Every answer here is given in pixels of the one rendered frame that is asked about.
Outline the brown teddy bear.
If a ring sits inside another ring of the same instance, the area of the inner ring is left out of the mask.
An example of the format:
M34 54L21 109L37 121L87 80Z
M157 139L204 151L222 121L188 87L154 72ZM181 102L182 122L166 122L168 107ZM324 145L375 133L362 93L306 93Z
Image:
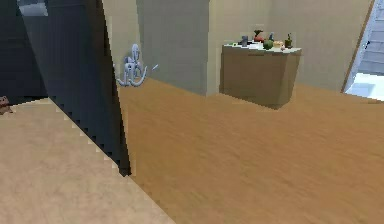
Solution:
M12 109L9 105L9 100L6 96L0 97L0 115L3 115L5 113L12 113Z

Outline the white panelled room door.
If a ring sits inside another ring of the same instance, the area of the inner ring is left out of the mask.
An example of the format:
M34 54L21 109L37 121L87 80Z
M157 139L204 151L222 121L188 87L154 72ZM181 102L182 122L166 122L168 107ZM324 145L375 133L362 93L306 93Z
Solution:
M372 0L342 92L384 101L384 0Z

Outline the brown counter cabinet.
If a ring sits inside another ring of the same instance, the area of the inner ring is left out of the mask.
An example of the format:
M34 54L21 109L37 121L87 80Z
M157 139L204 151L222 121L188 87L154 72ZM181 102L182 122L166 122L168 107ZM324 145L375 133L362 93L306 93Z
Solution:
M279 109L292 97L301 53L301 48L265 50L223 45L219 91Z

